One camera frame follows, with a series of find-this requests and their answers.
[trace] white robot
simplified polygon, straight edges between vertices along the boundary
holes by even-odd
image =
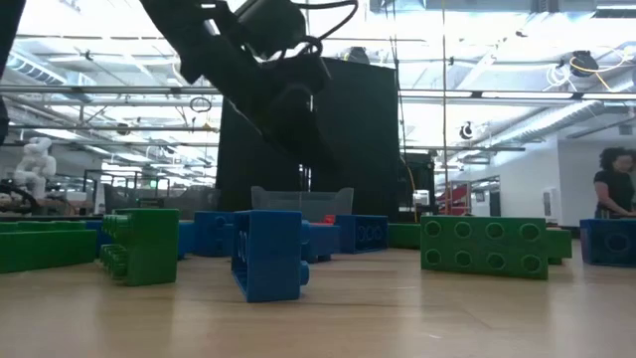
[[[33,186],[31,195],[35,199],[44,199],[47,179],[56,174],[56,158],[49,156],[51,144],[49,138],[31,138],[24,146],[24,157],[13,174],[17,186]]]

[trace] woman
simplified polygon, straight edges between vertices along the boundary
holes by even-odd
[[[594,176],[598,204],[596,219],[636,217],[632,207],[634,186],[629,173],[634,166],[632,151],[625,148],[606,148],[600,154],[601,171]]]

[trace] transparent container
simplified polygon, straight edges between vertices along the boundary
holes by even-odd
[[[354,189],[329,192],[277,192],[251,187],[251,206],[255,210],[299,211],[310,223],[321,223],[325,215],[351,215]]]

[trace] wooden table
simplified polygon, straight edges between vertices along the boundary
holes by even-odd
[[[420,271],[415,251],[336,256],[300,300],[261,304],[228,259],[145,287],[97,264],[4,274],[0,357],[634,357],[636,269],[574,254],[549,281]]]

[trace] blue duplo brick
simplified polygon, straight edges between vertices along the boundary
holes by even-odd
[[[104,245],[112,244],[112,237],[101,229],[101,220],[91,220],[86,222],[87,230],[97,231],[97,245],[95,248],[95,257],[99,256],[99,249]]]
[[[636,267],[636,220],[581,220],[580,243],[587,264]]]
[[[177,259],[183,260],[186,254],[193,251],[195,245],[195,223],[179,223],[179,246]]]
[[[247,302],[298,299],[309,281],[300,259],[300,212],[248,211],[235,214],[232,274]]]
[[[367,253],[389,246],[389,221],[386,216],[337,215],[336,225],[340,227],[341,253]]]
[[[193,253],[203,257],[232,255],[235,213],[196,212]]]
[[[309,224],[302,221],[303,245],[301,258],[310,264],[328,262],[338,252],[340,227],[337,225]]]

